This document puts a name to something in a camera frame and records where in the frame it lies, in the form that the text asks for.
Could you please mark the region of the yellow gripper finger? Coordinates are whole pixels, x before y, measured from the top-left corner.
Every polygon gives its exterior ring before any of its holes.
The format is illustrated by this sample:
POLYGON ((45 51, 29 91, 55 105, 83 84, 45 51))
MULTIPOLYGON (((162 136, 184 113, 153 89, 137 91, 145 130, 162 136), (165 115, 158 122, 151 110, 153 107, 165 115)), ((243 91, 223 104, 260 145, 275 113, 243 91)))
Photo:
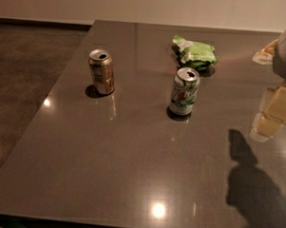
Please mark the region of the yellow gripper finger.
POLYGON ((253 119, 251 139, 267 142, 286 124, 286 81, 278 87, 268 87, 253 119))

